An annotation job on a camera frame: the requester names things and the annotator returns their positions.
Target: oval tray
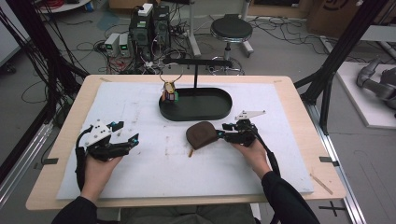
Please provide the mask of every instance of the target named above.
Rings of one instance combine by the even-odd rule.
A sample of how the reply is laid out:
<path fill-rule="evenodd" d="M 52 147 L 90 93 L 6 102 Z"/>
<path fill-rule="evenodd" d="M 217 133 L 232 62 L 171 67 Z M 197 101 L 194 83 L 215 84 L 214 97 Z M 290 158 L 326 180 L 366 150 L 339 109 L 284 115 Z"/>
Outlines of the oval tray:
<path fill-rule="evenodd" d="M 218 88 L 177 89 L 178 101 L 161 101 L 161 114 L 173 121 L 223 119 L 230 114 L 233 99 Z"/>

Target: table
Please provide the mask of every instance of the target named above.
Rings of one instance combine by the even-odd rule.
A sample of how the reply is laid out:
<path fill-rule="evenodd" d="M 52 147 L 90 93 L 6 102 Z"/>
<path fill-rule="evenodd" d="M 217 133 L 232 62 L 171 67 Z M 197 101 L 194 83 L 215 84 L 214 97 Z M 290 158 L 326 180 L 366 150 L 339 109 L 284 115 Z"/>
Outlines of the table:
<path fill-rule="evenodd" d="M 156 76 L 88 76 L 78 94 L 78 97 L 70 110 L 70 113 L 62 127 L 49 158 L 59 158 L 57 164 L 45 165 L 37 179 L 35 186 L 27 200 L 26 207 L 29 210 L 61 209 L 68 200 L 56 200 L 56 194 L 61 185 L 64 168 L 67 164 L 70 150 L 79 135 L 81 124 L 84 122 L 96 92 L 102 82 L 158 82 Z M 321 162 L 319 157 L 328 157 L 321 144 L 315 127 L 309 118 L 298 92 L 295 90 L 289 77 L 268 76 L 200 76 L 200 82 L 218 83 L 273 83 L 282 102 L 295 140 L 301 150 L 306 168 L 311 175 L 315 192 L 305 194 L 306 200 L 342 199 L 346 191 L 335 172 L 331 162 Z M 193 83 L 193 76 L 183 76 L 178 82 Z M 98 207 L 127 207 L 127 206 L 158 206 L 158 205 L 190 205 L 190 204 L 214 204 L 214 203 L 264 203 L 262 195 L 249 196 L 202 196 L 183 198 L 150 198 L 150 199 L 117 199 L 100 200 Z"/>

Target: black sleeve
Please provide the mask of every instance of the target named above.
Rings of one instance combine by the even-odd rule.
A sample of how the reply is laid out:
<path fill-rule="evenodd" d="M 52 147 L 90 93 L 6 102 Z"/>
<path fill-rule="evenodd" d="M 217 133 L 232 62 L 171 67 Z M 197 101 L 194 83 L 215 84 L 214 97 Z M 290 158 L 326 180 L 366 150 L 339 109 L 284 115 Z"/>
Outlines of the black sleeve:
<path fill-rule="evenodd" d="M 271 204 L 276 217 L 282 224 L 319 223 L 318 218 L 301 194 L 274 172 L 268 172 L 264 175 L 262 188 L 268 203 Z"/>
<path fill-rule="evenodd" d="M 90 200 L 77 197 L 56 215 L 52 224 L 95 224 L 96 209 L 95 204 Z"/>

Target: human hand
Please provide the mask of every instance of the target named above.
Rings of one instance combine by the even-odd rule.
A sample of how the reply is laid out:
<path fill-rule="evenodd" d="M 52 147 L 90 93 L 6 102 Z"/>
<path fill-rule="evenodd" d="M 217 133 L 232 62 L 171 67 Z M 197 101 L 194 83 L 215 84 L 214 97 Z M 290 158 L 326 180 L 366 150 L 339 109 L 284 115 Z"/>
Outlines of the human hand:
<path fill-rule="evenodd" d="M 239 144 L 231 145 L 242 153 L 260 179 L 262 179 L 266 173 L 271 171 L 271 168 L 267 163 L 266 151 L 259 140 L 255 139 L 249 147 L 244 147 Z"/>
<path fill-rule="evenodd" d="M 88 155 L 85 163 L 85 183 L 80 196 L 95 203 L 121 159 L 122 157 L 117 157 L 111 161 L 99 161 Z"/>

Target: black stool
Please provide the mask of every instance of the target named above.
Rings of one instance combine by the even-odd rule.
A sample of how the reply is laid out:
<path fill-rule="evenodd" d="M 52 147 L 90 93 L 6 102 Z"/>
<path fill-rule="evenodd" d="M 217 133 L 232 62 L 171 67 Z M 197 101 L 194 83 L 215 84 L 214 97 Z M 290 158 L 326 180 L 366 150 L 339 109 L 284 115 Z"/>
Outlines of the black stool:
<path fill-rule="evenodd" d="M 244 20 L 239 19 L 237 14 L 225 15 L 223 18 L 212 22 L 210 33 L 217 39 L 227 42 L 224 50 L 224 56 L 213 58 L 213 60 L 228 60 L 233 63 L 232 67 L 209 67 L 209 72 L 212 75 L 229 75 L 236 73 L 237 75 L 244 75 L 242 65 L 236 59 L 230 57 L 231 43 L 243 43 L 250 39 L 253 33 L 251 25 Z"/>

